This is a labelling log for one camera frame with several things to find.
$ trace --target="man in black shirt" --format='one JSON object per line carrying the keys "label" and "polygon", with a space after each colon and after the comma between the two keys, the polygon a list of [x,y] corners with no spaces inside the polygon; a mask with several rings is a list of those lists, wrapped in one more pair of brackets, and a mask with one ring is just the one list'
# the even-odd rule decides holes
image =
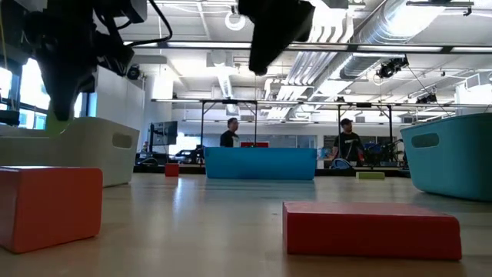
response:
{"label": "man in black shirt", "polygon": [[230,118],[228,120],[228,130],[221,135],[221,147],[239,147],[239,137],[236,135],[236,131],[239,128],[239,122],[237,118]]}
{"label": "man in black shirt", "polygon": [[361,138],[358,134],[352,132],[352,121],[348,118],[341,121],[343,132],[340,134],[340,139],[335,139],[333,153],[335,158],[346,159],[349,162],[357,162],[361,164],[359,155],[362,155],[363,147]]}

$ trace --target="teal bin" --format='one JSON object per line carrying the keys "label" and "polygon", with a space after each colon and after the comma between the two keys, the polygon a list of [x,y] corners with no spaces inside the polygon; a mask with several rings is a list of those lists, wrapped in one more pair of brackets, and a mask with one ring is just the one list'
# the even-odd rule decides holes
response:
{"label": "teal bin", "polygon": [[317,150],[207,147],[204,156],[210,179],[312,180]]}
{"label": "teal bin", "polygon": [[401,134],[417,189],[492,202],[492,114],[447,118]]}

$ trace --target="white bin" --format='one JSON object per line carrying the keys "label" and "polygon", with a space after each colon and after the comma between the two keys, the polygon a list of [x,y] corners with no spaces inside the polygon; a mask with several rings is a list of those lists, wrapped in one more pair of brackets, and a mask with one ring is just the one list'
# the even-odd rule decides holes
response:
{"label": "white bin", "polygon": [[93,167],[104,186],[131,181],[140,132],[102,118],[77,118],[59,135],[0,126],[0,166]]}

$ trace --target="red object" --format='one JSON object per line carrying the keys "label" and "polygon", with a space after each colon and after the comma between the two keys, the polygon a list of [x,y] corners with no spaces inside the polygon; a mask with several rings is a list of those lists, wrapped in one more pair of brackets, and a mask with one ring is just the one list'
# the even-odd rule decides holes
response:
{"label": "red object", "polygon": [[284,203],[289,254],[461,259],[450,215],[393,203]]}
{"label": "red object", "polygon": [[270,143],[268,142],[256,142],[256,146],[254,146],[254,142],[241,142],[242,148],[250,148],[250,147],[268,148],[269,146]]}
{"label": "red object", "polygon": [[93,237],[101,204],[100,169],[0,168],[0,245],[23,253]]}
{"label": "red object", "polygon": [[178,177],[179,176],[179,164],[166,164],[165,165],[166,177]]}

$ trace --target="cap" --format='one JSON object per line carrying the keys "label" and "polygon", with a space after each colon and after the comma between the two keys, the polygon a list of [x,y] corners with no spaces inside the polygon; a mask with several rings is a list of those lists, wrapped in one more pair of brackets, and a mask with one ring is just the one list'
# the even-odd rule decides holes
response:
{"label": "cap", "polygon": [[343,126],[343,125],[349,125],[349,124],[351,124],[351,123],[352,123],[352,121],[351,121],[350,119],[348,119],[348,118],[344,118],[344,119],[342,119],[342,121],[340,122],[340,124],[341,124],[342,126]]}

